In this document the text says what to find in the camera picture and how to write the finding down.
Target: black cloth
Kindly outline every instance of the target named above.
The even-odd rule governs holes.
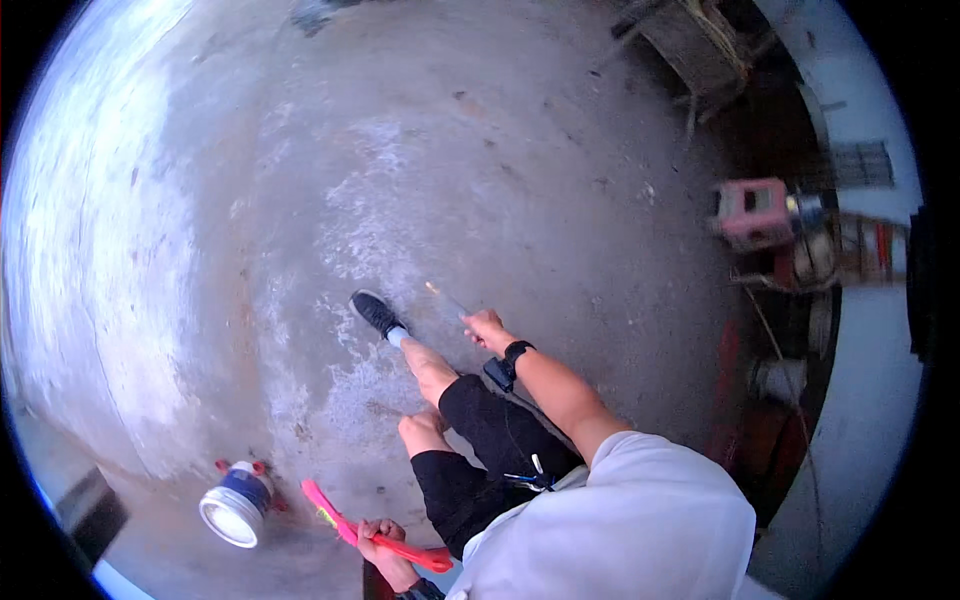
[[[446,594],[437,589],[433,582],[420,577],[413,586],[394,596],[396,600],[444,600]]]
[[[427,517],[459,560],[470,538],[537,495],[512,485],[505,473],[536,475],[530,458],[535,453],[544,473],[555,480],[584,463],[530,411],[490,392],[478,375],[454,381],[440,398],[440,412],[487,468],[473,467],[460,454],[443,450],[410,459]]]

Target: red plastic tool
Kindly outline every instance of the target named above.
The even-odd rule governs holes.
[[[351,546],[356,547],[357,545],[357,524],[348,521],[346,517],[337,512],[333,508],[333,504],[326,499],[326,496],[323,492],[320,491],[320,486],[311,479],[304,479],[300,482],[300,489],[303,490],[303,493],[306,494],[306,497],[310,499],[311,502],[316,505],[317,510],[324,514],[324,518],[336,528],[337,533],[340,534],[340,537],[344,539]],[[376,534],[372,538],[373,543],[381,545],[385,548],[390,548],[399,556],[405,558],[411,563],[419,564],[424,568],[428,568],[434,573],[446,573],[453,567],[453,562],[450,560],[450,551],[446,548],[437,548],[435,550],[426,550],[424,548],[417,548],[416,546],[411,546],[402,541],[391,540],[382,534]]]

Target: pink stool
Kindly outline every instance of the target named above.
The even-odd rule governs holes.
[[[745,253],[793,242],[786,185],[776,178],[731,180],[717,189],[717,215],[710,227],[734,252]]]

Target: blue bucket label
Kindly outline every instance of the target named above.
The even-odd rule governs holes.
[[[250,500],[261,515],[267,512],[267,507],[270,505],[270,492],[253,473],[241,468],[232,468],[224,475],[220,485]]]

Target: wrist strap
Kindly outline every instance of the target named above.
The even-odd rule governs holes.
[[[444,600],[445,594],[433,582],[420,577],[410,589],[396,595],[397,600]]]
[[[526,340],[520,340],[518,342],[513,342],[505,350],[503,350],[503,362],[506,363],[508,371],[510,372],[510,378],[516,379],[516,360],[520,357],[523,352],[526,352],[528,348],[533,348],[536,350],[533,344],[527,342]]]

